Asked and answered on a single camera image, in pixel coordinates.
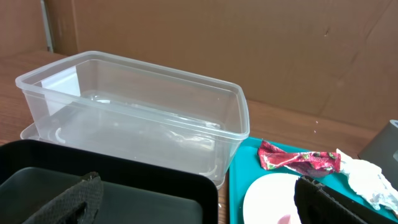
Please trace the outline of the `white napkin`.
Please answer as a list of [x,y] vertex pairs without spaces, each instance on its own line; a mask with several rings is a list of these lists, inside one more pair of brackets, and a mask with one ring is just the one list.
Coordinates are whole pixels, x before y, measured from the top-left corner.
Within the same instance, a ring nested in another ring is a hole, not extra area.
[[382,169],[368,161],[353,159],[339,149],[336,152],[341,157],[340,173],[347,177],[351,189],[375,210],[384,207],[397,217],[397,190],[382,174]]

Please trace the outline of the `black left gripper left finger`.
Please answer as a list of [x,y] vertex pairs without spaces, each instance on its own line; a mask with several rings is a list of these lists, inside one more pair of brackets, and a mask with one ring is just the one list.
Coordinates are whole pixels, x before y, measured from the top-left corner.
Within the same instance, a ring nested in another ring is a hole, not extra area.
[[90,172],[44,204],[23,224],[92,224],[100,210],[104,187],[99,173]]

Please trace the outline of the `red snack wrapper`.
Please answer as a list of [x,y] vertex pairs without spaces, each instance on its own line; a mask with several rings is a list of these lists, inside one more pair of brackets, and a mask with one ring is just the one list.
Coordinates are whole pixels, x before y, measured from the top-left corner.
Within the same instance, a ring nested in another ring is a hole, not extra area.
[[263,141],[257,150],[261,167],[274,170],[288,168],[301,175],[324,177],[340,173],[341,155],[337,152],[285,152],[281,148]]

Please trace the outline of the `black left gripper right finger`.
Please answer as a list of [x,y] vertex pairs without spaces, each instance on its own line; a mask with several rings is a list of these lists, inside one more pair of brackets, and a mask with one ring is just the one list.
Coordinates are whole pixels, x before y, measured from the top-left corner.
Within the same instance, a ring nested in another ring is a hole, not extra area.
[[396,224],[321,182],[301,176],[294,202],[302,224]]

